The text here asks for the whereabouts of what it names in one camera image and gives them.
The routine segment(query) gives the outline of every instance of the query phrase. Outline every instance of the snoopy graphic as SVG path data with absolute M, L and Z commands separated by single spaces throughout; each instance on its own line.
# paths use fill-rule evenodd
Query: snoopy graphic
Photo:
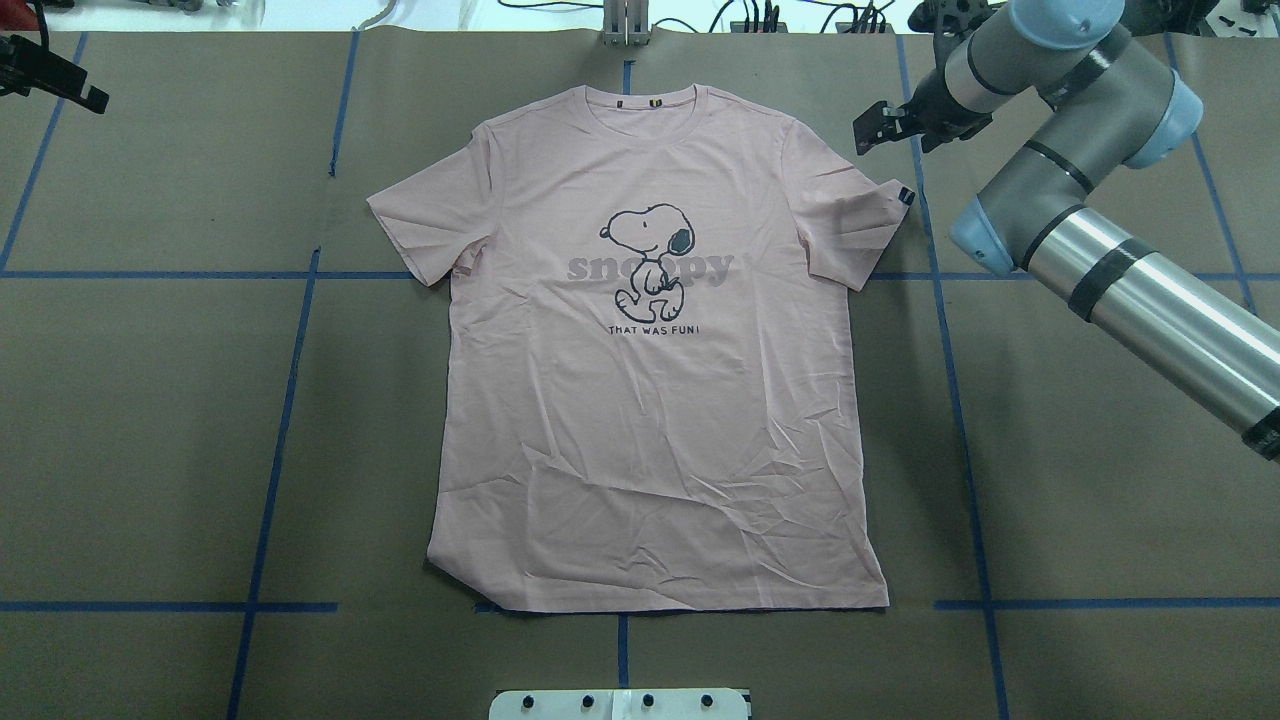
M 694 249 L 694 228 L 675 205 L 662 202 L 646 210 L 623 210 L 600 228 L 600 237 L 640 254 L 631 273 L 631 291 L 620 290 L 614 305 L 637 323 L 658 318 L 675 320 L 685 306 L 685 286 L 662 265 L 664 256 L 687 255 Z

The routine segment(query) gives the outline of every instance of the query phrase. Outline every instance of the t-shirt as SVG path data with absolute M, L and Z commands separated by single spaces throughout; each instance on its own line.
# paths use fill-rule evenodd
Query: t-shirt
M 714 87 L 576 87 L 369 199 L 452 272 L 428 557 L 508 610 L 888 605 L 847 288 L 913 195 Z

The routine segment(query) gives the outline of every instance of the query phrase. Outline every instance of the blue joint cover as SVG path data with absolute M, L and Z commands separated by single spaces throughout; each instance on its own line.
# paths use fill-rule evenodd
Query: blue joint cover
M 997 275 L 1014 272 L 1014 259 L 1000 241 L 996 228 L 977 197 L 965 206 L 955 224 L 951 225 L 951 242 L 955 242 L 975 263 Z
M 1187 142 L 1187 138 L 1199 127 L 1201 118 L 1204 117 L 1204 104 L 1201 102 L 1199 96 L 1192 92 L 1192 88 L 1187 87 L 1178 70 L 1172 70 L 1172 73 L 1174 94 L 1169 99 L 1169 106 L 1165 108 L 1165 117 L 1160 119 L 1156 132 L 1151 133 L 1151 138 L 1142 146 L 1142 150 L 1124 161 L 1125 167 L 1140 170 L 1155 165 L 1169 156 L 1179 145 Z
M 1124 14 L 1124 0 L 1011 0 L 1009 18 L 1027 40 L 1050 50 L 1097 45 Z

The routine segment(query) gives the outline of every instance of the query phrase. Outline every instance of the shirt sleeve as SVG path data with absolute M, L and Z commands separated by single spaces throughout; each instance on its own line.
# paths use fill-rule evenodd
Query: shirt sleeve
M 809 273 L 861 290 L 915 193 L 869 181 L 799 120 L 783 141 L 782 178 Z
M 498 224 L 498 170 L 493 136 L 480 126 L 462 150 L 369 199 L 374 217 L 422 284 L 453 269 L 471 272 Z

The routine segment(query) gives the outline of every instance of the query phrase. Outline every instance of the red object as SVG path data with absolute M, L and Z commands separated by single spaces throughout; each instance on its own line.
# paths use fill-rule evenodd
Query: red object
M 0 0 L 0 29 L 40 29 L 40 22 L 24 0 Z

